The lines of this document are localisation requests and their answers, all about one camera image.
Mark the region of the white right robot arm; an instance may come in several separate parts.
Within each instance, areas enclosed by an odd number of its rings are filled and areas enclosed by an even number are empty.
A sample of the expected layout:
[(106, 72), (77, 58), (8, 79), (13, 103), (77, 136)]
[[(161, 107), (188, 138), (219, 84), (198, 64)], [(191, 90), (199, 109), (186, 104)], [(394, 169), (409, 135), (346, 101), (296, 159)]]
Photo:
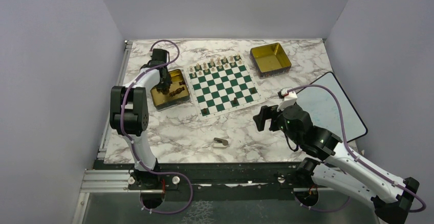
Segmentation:
[(296, 168), (296, 182), (303, 186), (332, 188), (365, 203), (386, 223), (405, 223), (419, 182), (388, 173), (345, 147), (344, 142), (325, 128), (312, 123), (298, 104), (284, 110), (262, 106), (253, 116), (258, 131), (270, 120), (270, 131), (281, 131), (308, 157)]

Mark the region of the dark brown pawn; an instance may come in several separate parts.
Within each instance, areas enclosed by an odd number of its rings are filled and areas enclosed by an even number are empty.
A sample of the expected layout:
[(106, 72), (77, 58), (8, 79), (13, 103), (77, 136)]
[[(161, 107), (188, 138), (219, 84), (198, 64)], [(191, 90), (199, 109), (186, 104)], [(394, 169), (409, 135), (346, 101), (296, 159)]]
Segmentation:
[(254, 88), (254, 87), (253, 87), (253, 88), (250, 88), (249, 91), (250, 91), (250, 94), (252, 94), (252, 95), (253, 95), (253, 94), (257, 94), (257, 90), (256, 90), (256, 88)]

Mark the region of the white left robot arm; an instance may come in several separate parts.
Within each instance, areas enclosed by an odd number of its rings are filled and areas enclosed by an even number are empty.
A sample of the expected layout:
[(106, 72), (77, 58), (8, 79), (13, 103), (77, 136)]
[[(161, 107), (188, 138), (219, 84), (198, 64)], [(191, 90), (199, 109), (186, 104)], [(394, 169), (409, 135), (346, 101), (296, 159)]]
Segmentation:
[(128, 143), (135, 161), (135, 169), (143, 171), (142, 183), (148, 188), (160, 184), (161, 175), (155, 171), (157, 158), (147, 139), (149, 112), (147, 92), (154, 87), (168, 94), (172, 84), (167, 70), (169, 52), (164, 49), (151, 51), (150, 61), (126, 86), (113, 86), (110, 92), (110, 127)]

